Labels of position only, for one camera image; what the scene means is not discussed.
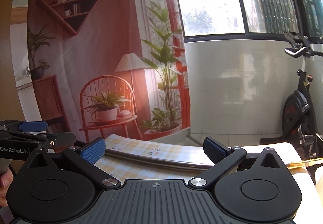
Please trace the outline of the person left hand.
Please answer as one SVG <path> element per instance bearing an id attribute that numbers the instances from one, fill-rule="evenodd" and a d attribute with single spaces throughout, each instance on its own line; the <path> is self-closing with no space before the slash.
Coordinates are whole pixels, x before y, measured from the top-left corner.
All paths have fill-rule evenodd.
<path id="1" fill-rule="evenodd" d="M 10 184 L 13 181 L 12 171 L 8 168 L 7 171 L 1 176 L 1 187 L 0 187 L 0 207 L 7 207 L 7 191 Z"/>

